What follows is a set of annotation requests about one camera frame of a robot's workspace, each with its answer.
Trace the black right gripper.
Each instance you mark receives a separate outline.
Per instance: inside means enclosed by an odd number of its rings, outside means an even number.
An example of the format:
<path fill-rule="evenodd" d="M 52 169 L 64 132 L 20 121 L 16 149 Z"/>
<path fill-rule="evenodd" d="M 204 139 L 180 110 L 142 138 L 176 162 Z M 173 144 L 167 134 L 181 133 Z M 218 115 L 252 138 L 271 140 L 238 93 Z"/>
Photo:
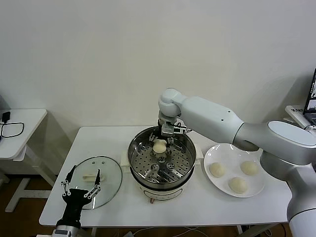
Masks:
<path fill-rule="evenodd" d="M 170 146 L 173 145 L 174 139 L 173 139 L 173 126 L 170 124 L 169 121 L 165 121 L 161 118 L 158 119 L 158 129 L 159 129 L 159 136 L 163 138 L 167 138 L 167 148 L 170 148 Z M 151 133 L 149 136 L 149 142 L 154 143 L 155 140 L 158 139 L 158 136 L 156 136 L 154 133 Z"/>

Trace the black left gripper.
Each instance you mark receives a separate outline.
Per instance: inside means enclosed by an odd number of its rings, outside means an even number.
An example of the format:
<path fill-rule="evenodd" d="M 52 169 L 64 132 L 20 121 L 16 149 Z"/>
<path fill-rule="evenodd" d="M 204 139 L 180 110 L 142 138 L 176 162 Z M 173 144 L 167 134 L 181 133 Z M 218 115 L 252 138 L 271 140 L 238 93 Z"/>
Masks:
<path fill-rule="evenodd" d="M 98 169 L 93 188 L 88 190 L 82 189 L 70 189 L 70 183 L 76 169 L 76 165 L 68 172 L 64 181 L 61 182 L 61 186 L 64 189 L 62 194 L 63 200 L 66 203 L 64 214 L 58 221 L 58 226 L 81 226 L 80 217 L 82 208 L 91 202 L 91 198 L 95 197 L 101 190 L 100 181 L 100 169 Z"/>

